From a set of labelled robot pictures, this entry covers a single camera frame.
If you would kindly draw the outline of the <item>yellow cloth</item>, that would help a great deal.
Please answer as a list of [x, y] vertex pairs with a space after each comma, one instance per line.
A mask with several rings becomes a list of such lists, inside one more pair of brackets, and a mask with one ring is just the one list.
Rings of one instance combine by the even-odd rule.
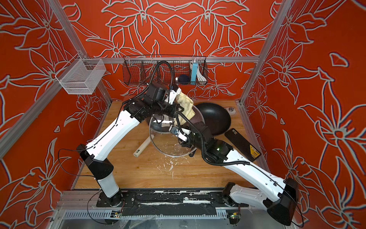
[[180, 112], [188, 119], [191, 120], [195, 116], [193, 111], [193, 100], [184, 93], [180, 93], [176, 96], [175, 102], [178, 103], [182, 110]]

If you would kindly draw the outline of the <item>glass pot lid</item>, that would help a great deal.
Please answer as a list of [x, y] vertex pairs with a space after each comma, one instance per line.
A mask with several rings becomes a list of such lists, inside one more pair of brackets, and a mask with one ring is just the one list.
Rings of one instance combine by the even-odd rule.
[[[171, 129], [175, 130], [175, 128], [177, 127], [177, 125], [174, 124], [175, 119], [174, 118], [172, 119], [173, 123], [169, 130]], [[165, 156], [184, 157], [187, 155], [192, 155], [196, 151], [195, 147], [191, 148], [182, 147], [180, 145], [180, 138], [178, 138], [171, 132], [168, 134], [156, 134], [156, 135], [150, 134], [150, 139], [154, 147]]]

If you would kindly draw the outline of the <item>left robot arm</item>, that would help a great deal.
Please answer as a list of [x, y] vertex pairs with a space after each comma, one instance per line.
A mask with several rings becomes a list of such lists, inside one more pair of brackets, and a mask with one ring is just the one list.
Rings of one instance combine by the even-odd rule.
[[101, 134], [87, 145], [77, 147], [81, 158], [112, 207], [122, 203], [123, 195], [114, 179], [114, 167], [108, 160], [108, 155], [146, 118], [153, 115], [173, 117], [176, 111], [183, 111], [184, 108], [175, 102], [180, 93], [181, 89], [173, 82], [165, 86], [150, 81], [141, 93], [123, 102], [117, 118]]

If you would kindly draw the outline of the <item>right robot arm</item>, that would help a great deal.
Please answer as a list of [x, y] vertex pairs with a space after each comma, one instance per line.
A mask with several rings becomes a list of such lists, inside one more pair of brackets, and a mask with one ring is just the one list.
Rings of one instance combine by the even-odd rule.
[[253, 190], [229, 185], [226, 194], [231, 202], [252, 205], [267, 211], [277, 222], [290, 226], [298, 209], [299, 185], [292, 178], [280, 178], [265, 171], [234, 149], [225, 141], [216, 139], [208, 127], [199, 122], [193, 124], [182, 112], [173, 115], [176, 124], [171, 131], [184, 144], [194, 146], [201, 151], [202, 159], [209, 165], [224, 167], [254, 185]]

